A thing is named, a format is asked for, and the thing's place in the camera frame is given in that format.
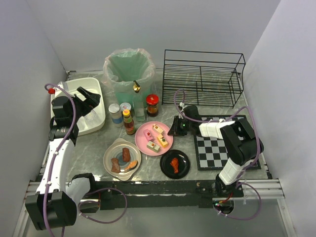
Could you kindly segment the cream cake piece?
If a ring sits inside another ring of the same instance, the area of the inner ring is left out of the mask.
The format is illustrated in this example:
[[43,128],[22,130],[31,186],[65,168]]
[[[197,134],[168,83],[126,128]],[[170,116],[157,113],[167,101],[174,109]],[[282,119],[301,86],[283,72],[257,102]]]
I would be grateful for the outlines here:
[[153,131],[157,132],[158,134],[164,133],[164,130],[160,126],[158,126],[157,124],[153,124],[152,129],[153,129]]

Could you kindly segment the yellow cake piece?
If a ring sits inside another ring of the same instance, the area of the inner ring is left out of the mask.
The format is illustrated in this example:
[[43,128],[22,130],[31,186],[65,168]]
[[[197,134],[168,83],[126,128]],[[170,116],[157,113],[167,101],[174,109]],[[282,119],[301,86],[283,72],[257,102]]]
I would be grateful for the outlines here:
[[168,146],[168,142],[162,134],[159,134],[157,136],[157,140],[163,148],[166,148]]

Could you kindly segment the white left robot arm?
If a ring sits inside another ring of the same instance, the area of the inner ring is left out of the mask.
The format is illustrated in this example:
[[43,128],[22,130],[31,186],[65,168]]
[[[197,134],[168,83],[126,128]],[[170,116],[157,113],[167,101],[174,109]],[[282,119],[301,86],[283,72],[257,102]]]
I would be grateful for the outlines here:
[[51,101],[47,168],[34,195],[25,201],[26,210],[36,230],[72,226],[77,218],[78,204],[92,191],[95,179],[91,173],[75,175],[66,185],[70,156],[75,148],[79,128],[77,122],[89,114],[101,100],[101,94],[78,87],[84,99],[61,89],[63,95]]

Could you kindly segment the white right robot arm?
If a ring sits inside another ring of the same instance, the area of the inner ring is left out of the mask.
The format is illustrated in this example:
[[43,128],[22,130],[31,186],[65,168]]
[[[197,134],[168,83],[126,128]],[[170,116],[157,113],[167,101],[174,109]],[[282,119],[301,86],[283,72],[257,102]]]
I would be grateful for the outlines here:
[[197,106],[176,106],[179,115],[174,117],[168,131],[171,136],[185,136],[189,131],[203,138],[223,140],[228,161],[215,179],[215,190],[219,195],[237,188],[242,174],[258,160],[264,146],[254,127],[246,118],[233,120],[233,116],[217,120],[202,120]]

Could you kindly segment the pink cake piece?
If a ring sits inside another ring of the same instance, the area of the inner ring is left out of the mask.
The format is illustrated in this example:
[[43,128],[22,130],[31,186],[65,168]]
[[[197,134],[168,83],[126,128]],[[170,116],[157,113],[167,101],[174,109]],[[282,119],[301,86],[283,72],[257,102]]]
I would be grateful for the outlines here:
[[148,129],[145,129],[143,133],[147,141],[152,141],[153,138],[151,132]]

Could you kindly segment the pink plate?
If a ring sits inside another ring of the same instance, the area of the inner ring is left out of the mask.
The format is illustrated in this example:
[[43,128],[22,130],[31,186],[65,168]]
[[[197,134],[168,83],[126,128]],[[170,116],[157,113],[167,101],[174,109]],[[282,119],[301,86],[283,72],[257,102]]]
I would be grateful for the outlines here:
[[[158,141],[158,139],[157,139],[158,133],[153,129],[154,124],[164,130],[162,135],[164,136],[165,140],[168,143],[168,145],[166,147],[163,147],[160,144],[160,142]],[[147,131],[147,130],[151,133],[151,135],[153,137],[152,142],[154,142],[155,144],[160,146],[160,149],[158,152],[154,152],[153,150],[151,150],[147,147],[148,140],[146,139],[145,133],[144,133],[144,131]],[[170,150],[170,148],[173,145],[173,140],[174,140],[173,136],[167,135],[167,132],[169,130],[170,130],[170,128],[162,122],[159,122],[159,121],[146,122],[137,129],[137,131],[135,133],[135,144],[136,144],[137,148],[145,155],[161,156],[164,153],[166,153],[168,150]]]

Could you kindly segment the green white cake piece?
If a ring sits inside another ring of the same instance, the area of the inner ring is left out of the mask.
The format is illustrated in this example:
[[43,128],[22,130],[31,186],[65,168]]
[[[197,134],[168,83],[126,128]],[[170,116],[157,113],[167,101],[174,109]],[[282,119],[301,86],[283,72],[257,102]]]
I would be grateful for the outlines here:
[[150,149],[151,151],[158,153],[160,151],[160,146],[157,145],[156,143],[149,141],[147,143],[147,148]]

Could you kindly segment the clear wine glass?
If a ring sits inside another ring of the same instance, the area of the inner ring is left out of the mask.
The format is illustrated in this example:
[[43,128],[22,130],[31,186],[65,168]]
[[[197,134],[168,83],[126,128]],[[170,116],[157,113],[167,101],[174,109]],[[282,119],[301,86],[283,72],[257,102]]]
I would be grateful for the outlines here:
[[88,125],[86,123],[86,117],[80,117],[77,121],[77,126],[79,128],[79,131],[84,131],[88,129]]
[[88,113],[85,117],[87,120],[86,123],[88,125],[88,128],[97,127],[102,123],[100,117],[94,110]]

